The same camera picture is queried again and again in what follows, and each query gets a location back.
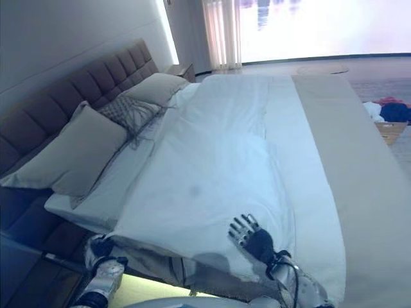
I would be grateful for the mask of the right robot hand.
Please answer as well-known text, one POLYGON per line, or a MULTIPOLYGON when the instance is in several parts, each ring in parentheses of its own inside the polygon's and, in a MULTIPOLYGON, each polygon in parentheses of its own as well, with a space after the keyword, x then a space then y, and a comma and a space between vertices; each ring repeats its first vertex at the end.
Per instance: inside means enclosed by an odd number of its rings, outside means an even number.
POLYGON ((254 259, 268 265, 275 259, 274 243, 271 235, 257 222, 252 214, 234 217, 229 224, 229 239, 254 259))

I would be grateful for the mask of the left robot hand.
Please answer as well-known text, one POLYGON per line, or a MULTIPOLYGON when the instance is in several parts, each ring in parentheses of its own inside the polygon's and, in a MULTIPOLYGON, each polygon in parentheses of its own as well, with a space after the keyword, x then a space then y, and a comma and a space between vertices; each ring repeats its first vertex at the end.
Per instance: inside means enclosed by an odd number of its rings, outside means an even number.
POLYGON ((85 267, 90 270, 101 258, 111 254, 113 242, 103 234, 90 237, 84 248, 85 267))

